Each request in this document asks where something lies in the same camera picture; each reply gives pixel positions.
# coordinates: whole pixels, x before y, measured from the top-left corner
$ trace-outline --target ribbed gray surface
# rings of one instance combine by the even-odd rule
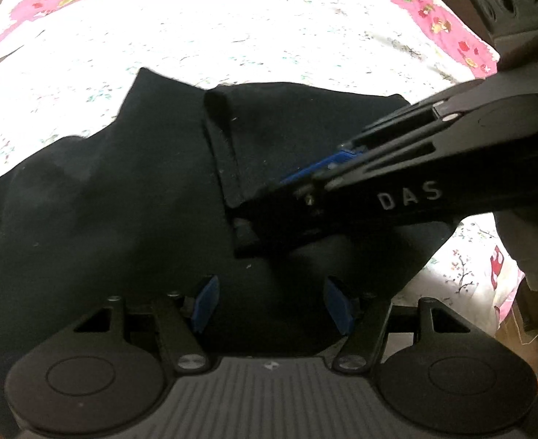
[[[116,439],[423,439],[390,413],[370,384],[328,370],[320,358],[224,358],[184,377],[141,424]],[[498,436],[522,439],[518,431]]]

